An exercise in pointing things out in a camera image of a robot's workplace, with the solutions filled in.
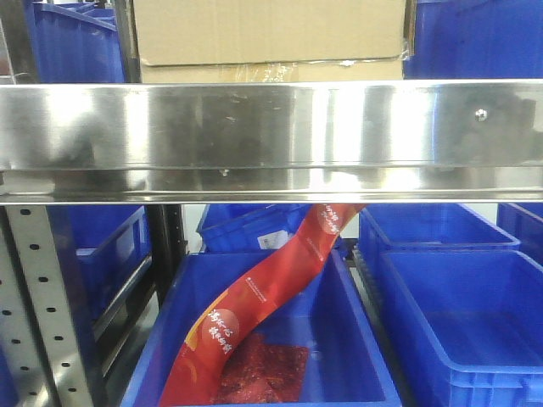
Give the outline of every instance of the blue storage crate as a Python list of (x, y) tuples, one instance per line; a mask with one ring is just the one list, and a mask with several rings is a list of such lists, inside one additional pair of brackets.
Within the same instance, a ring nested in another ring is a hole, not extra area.
[(113, 9), (26, 0), (25, 10), (42, 82), (125, 81)]
[(499, 203), (497, 224), (520, 240), (520, 251), (543, 264), (543, 203)]
[(151, 244), (143, 206), (69, 207), (92, 318), (98, 318)]
[(418, 0), (406, 78), (541, 78), (543, 2)]
[[(196, 254), (185, 259), (122, 407), (157, 405), (191, 325), (225, 288), (267, 255)], [(264, 333), (269, 343), (310, 349), (300, 402), (312, 406), (400, 406), (353, 281), (337, 253), (333, 252), (323, 273), (304, 292), (256, 331)]]
[(516, 250), (520, 242), (459, 203), (376, 203), (360, 213), (360, 249), (381, 284), (380, 259), (389, 250)]
[(540, 265), (506, 250), (383, 259), (383, 323), (418, 405), (543, 405)]
[(207, 205), (197, 232), (210, 253), (279, 248), (298, 230), (309, 204), (232, 203)]
[(0, 405), (2, 407), (15, 407), (19, 402), (19, 396), (8, 363), (0, 348)]

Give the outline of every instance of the red bag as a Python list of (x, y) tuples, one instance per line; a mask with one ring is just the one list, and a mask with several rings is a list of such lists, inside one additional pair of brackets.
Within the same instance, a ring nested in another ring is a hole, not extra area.
[(282, 248), (239, 277), (213, 301), (185, 338), (160, 407), (212, 404), (232, 351), (321, 272), (339, 233), (365, 206), (313, 205)]

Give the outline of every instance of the stainless steel shelf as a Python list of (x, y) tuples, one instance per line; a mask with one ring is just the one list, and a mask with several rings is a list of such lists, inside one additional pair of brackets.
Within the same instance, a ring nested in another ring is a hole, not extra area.
[(0, 203), (543, 198), (543, 81), (0, 86)]

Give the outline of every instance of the white label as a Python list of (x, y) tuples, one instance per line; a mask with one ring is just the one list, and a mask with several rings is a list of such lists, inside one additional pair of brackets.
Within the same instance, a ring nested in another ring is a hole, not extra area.
[(258, 236), (260, 248), (281, 248), (288, 242), (287, 231), (275, 231), (267, 235)]

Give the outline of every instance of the red food package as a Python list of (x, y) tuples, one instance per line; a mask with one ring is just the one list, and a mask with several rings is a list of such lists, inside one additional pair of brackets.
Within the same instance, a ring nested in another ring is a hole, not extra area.
[(267, 347), (265, 378), (283, 402), (299, 400), (309, 349), (301, 346)]
[(251, 334), (225, 364), (215, 404), (298, 401), (308, 355), (307, 348), (268, 345)]
[(219, 395), (232, 393), (263, 376), (266, 345), (261, 334), (249, 335), (224, 366)]
[(365, 206), (313, 205), (284, 246), (219, 295), (186, 336), (160, 397), (160, 407), (212, 403), (233, 350), (321, 272), (339, 233)]

